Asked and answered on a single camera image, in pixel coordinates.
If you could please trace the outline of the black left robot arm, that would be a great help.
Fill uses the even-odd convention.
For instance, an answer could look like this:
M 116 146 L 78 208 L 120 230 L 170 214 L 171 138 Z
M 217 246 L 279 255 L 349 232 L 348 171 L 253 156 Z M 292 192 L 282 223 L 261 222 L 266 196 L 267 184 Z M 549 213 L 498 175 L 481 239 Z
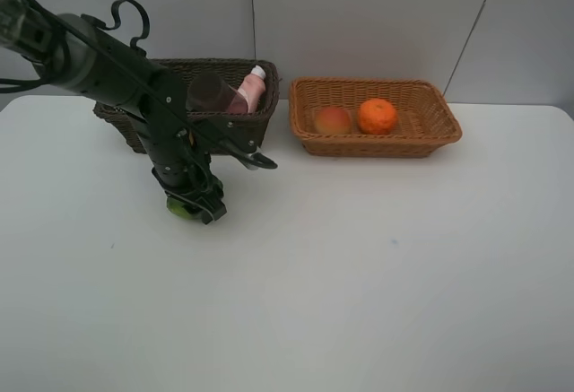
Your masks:
M 36 0 L 1 0 L 1 46 L 30 62 L 35 79 L 4 78 L 3 94 L 53 85 L 122 110 L 169 201 L 203 223 L 226 213 L 204 135 L 187 118 L 187 88 L 136 44 L 83 15 L 55 15 Z

